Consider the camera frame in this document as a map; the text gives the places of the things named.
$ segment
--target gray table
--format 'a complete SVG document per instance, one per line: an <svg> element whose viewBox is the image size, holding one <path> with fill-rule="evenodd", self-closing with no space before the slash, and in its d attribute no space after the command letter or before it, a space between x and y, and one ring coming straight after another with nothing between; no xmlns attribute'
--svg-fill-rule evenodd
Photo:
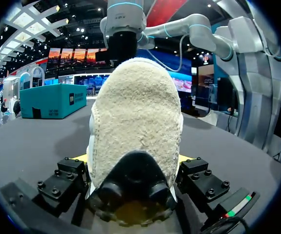
<svg viewBox="0 0 281 234"><path fill-rule="evenodd" d="M83 155L93 103L89 100L86 107L62 120L18 118L1 126L0 187L18 177L36 185L53 173L59 160ZM281 182L281 164L270 156L231 133L185 114L180 153L208 161L217 177L230 181L231 192L245 187L261 194L245 217L249 225L265 211Z"/></svg>

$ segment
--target bolt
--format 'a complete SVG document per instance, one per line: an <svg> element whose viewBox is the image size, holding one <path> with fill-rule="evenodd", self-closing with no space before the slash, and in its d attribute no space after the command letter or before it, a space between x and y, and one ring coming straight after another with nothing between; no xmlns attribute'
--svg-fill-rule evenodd
<svg viewBox="0 0 281 234"><path fill-rule="evenodd" d="M44 188L44 187L45 187L44 182L40 180L40 181L38 182L38 188L41 189L41 188Z"/></svg>
<svg viewBox="0 0 281 234"><path fill-rule="evenodd" d="M68 179L72 179L72 178L73 178L73 174L70 173L70 172L68 172L68 173L67 173L67 178L68 178Z"/></svg>
<svg viewBox="0 0 281 234"><path fill-rule="evenodd" d="M204 174L207 176L210 176L212 174L212 171L211 170L205 170Z"/></svg>
<svg viewBox="0 0 281 234"><path fill-rule="evenodd" d="M207 194L208 196L214 196L214 189L208 189Z"/></svg>
<svg viewBox="0 0 281 234"><path fill-rule="evenodd" d="M224 181L223 184L222 184L222 187L225 188L225 189L228 188L229 187L229 181L227 181L227 180Z"/></svg>
<svg viewBox="0 0 281 234"><path fill-rule="evenodd" d="M58 189L52 189L52 194L54 196L59 196L60 195L60 191Z"/></svg>
<svg viewBox="0 0 281 234"><path fill-rule="evenodd" d="M199 173L193 173L192 179L199 179Z"/></svg>

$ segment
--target white robotic arm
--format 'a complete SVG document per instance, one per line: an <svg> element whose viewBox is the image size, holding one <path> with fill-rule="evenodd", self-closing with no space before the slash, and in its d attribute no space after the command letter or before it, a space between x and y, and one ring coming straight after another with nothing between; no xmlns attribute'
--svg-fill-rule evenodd
<svg viewBox="0 0 281 234"><path fill-rule="evenodd" d="M112 36L113 33L122 29L137 32L133 28L118 25L115 30L114 27L109 27L107 22L107 17L100 22L100 29L104 35ZM141 22L140 27L142 28L145 24L143 20ZM233 56L232 41L212 34L209 19L200 14L192 14L183 19L155 27L146 27L142 32L137 33L136 39L139 48L153 49L155 47L154 38L171 38L182 35L189 35L189 41L192 45L213 52L224 61L229 61Z"/></svg>

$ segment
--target digital screen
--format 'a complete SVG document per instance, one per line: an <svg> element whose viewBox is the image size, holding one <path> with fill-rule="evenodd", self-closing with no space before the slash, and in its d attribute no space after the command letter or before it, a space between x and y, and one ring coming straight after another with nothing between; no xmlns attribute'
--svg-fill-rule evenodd
<svg viewBox="0 0 281 234"><path fill-rule="evenodd" d="M60 58L60 68L70 68L72 64L73 49L62 49Z"/></svg>
<svg viewBox="0 0 281 234"><path fill-rule="evenodd" d="M47 69L53 70L58 68L60 59L60 48L51 48L49 50Z"/></svg>
<svg viewBox="0 0 281 234"><path fill-rule="evenodd" d="M89 66L100 66L105 65L105 61L96 62L96 53L101 51L106 51L106 48L100 48L100 49L88 49L87 50L87 58L86 58L86 64Z"/></svg>
<svg viewBox="0 0 281 234"><path fill-rule="evenodd" d="M191 84L192 84L191 76L182 73L177 73L177 72L170 72L170 71L169 74L176 86L177 91L191 93Z"/></svg>

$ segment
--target ceiling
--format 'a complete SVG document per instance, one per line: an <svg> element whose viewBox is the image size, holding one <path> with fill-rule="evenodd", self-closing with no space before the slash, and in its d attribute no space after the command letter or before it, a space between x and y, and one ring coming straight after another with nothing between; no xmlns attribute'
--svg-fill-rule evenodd
<svg viewBox="0 0 281 234"><path fill-rule="evenodd" d="M35 0L23 0L22 5L28 5ZM245 0L237 2L248 13L249 9ZM46 32L43 36L45 42L32 39L33 49L26 47L24 52L8 61L0 69L0 78L6 76L7 70L12 71L29 64L33 61L47 57L50 47L56 48L103 48L104 42L99 28L100 20L106 16L107 0L40 0L34 7L40 12L44 12L51 7L58 5L60 10L47 19L57 22L62 19L69 19L69 23L59 27L60 35L55 37L52 33ZM190 14L203 14L207 16L211 24L218 23L230 18L230 16L216 5L212 0L144 0L144 13L147 15L147 26L155 26L167 21L174 21L184 18ZM0 47L13 34L16 29L5 23L0 24ZM157 50L174 53L179 50L179 40L181 37L169 39L155 39ZM192 58L196 53L200 53L197 48L187 46L189 39L183 41L183 56Z"/></svg>

